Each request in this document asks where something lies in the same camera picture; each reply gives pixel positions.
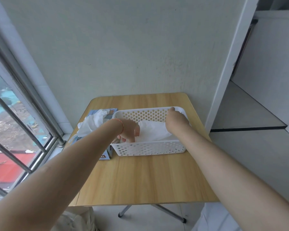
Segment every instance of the red roof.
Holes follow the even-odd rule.
[[[14,154],[25,165],[28,165],[34,158],[35,154]],[[19,175],[23,172],[23,169],[9,159],[3,153],[0,153],[0,182],[15,182]]]

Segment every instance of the cardboard box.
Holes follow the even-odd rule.
[[[88,116],[95,114],[98,110],[99,109],[91,110],[89,112]],[[118,111],[118,109],[109,109],[109,110],[110,110],[109,114],[105,118],[110,120],[112,118],[112,115],[114,114],[114,112]],[[78,136],[75,136],[71,145],[73,145],[74,143],[76,143],[80,139],[82,139],[82,137],[78,138]],[[112,148],[112,146],[109,145],[107,147],[107,149],[104,151],[103,155],[100,157],[100,159],[111,159],[112,153],[113,153],[113,148]]]

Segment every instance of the white tissue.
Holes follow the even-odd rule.
[[[109,109],[100,109],[95,114],[85,117],[85,120],[83,122],[77,124],[79,130],[77,131],[76,135],[78,136],[78,138],[82,138],[88,135],[89,133],[100,127],[104,122],[108,121],[108,119],[105,119],[108,114]]]
[[[143,120],[138,124],[140,126],[140,134],[139,137],[135,137],[135,142],[152,142],[176,139],[175,136],[167,131],[165,122]]]

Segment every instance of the wooden table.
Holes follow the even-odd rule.
[[[94,98],[79,122],[92,109],[182,107],[194,129],[210,139],[185,93],[107,96]],[[118,156],[99,160],[70,206],[214,202],[218,198],[189,154]]]

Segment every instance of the white plastic basket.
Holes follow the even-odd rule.
[[[181,107],[174,108],[187,118],[184,109]],[[165,122],[168,109],[170,107],[119,110],[113,114],[112,118],[126,118],[135,122],[142,120]],[[182,153],[186,150],[178,139],[137,143],[118,143],[116,139],[111,145],[119,156],[173,154]]]

